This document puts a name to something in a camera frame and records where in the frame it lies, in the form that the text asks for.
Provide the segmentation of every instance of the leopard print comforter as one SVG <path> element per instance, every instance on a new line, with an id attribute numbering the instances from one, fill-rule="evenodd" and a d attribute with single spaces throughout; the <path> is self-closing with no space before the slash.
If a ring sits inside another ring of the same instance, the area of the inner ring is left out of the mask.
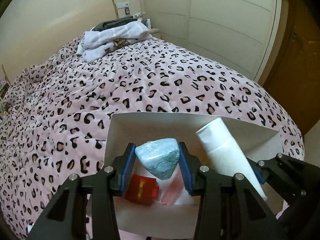
<path id="1" fill-rule="evenodd" d="M 88 64 L 75 55 L 80 40 L 24 70 L 5 97 L 12 108 L 0 127 L 1 208 L 19 238 L 68 175 L 101 169 L 113 113 L 237 118 L 279 131 L 284 154 L 304 159 L 294 121 L 238 72 L 156 38 Z"/>

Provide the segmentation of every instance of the wall socket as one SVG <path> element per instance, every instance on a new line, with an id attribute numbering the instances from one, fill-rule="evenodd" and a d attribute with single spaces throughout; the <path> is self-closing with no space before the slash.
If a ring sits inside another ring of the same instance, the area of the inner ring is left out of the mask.
<path id="1" fill-rule="evenodd" d="M 129 2 L 120 2 L 120 3 L 118 3 L 118 5 L 117 5 L 117 8 L 118 8 L 118 9 L 123 9 L 123 8 L 125 8 L 125 7 L 129 7 Z"/>

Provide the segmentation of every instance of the bedside table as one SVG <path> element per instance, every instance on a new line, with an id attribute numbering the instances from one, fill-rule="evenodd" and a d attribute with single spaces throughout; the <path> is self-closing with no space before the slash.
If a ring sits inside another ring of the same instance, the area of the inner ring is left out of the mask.
<path id="1" fill-rule="evenodd" d="M 155 29 L 155 28 L 152 28 L 149 33 L 155 37 L 155 38 L 158 38 L 158 39 L 161 39 L 161 33 L 160 33 L 160 30 L 159 29 Z"/>

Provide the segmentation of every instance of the white plastic tube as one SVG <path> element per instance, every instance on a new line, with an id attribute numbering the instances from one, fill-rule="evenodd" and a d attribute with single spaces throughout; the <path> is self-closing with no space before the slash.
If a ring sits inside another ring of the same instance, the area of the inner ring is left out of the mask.
<path id="1" fill-rule="evenodd" d="M 147 27 L 149 30 L 151 30 L 151 21 L 150 19 L 147 19 Z"/>
<path id="2" fill-rule="evenodd" d="M 196 134 L 217 173 L 228 176 L 242 173 L 264 201 L 267 200 L 247 158 L 220 117 L 202 127 Z"/>

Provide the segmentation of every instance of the wooden door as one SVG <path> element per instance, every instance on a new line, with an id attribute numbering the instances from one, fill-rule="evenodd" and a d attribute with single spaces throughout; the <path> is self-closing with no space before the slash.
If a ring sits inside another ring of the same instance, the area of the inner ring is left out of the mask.
<path id="1" fill-rule="evenodd" d="M 263 87 L 305 135 L 320 119 L 320 28 L 301 0 L 290 0 L 284 39 Z"/>

